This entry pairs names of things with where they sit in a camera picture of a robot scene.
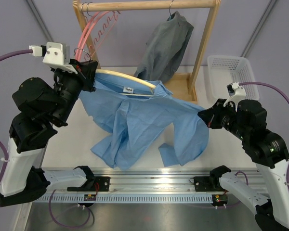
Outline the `blue shirt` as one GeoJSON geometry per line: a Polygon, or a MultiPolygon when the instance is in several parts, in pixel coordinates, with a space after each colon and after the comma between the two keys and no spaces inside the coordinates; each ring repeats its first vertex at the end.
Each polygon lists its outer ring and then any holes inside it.
{"type": "Polygon", "coordinates": [[[207,148],[209,129],[197,115],[202,107],[173,98],[160,81],[155,88],[118,76],[98,73],[94,92],[79,98],[88,116],[108,135],[91,151],[109,167],[129,169],[165,128],[173,125],[173,145],[159,152],[165,167],[185,165],[207,148]]]}

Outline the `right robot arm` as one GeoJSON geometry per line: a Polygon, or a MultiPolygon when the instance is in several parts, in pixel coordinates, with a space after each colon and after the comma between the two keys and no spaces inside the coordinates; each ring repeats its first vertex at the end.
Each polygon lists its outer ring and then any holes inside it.
{"type": "Polygon", "coordinates": [[[229,131],[241,141],[245,153],[260,171],[268,196],[241,182],[226,166],[210,171],[209,185],[233,194],[254,215],[263,231],[289,231],[289,153],[284,140],[267,129],[267,111],[255,100],[238,104],[218,99],[209,109],[198,112],[207,127],[229,131]]]}

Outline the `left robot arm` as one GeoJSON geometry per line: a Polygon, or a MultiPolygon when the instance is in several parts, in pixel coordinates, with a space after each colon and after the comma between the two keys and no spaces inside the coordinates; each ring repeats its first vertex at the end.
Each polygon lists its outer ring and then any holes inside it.
{"type": "Polygon", "coordinates": [[[94,175],[88,166],[67,171],[34,167],[51,137],[67,119],[82,91],[95,91],[98,63],[71,60],[73,73],[53,68],[54,85],[39,77],[24,81],[12,98],[20,113],[12,120],[9,147],[0,171],[0,207],[25,204],[48,191],[107,192],[110,178],[94,175]]]}

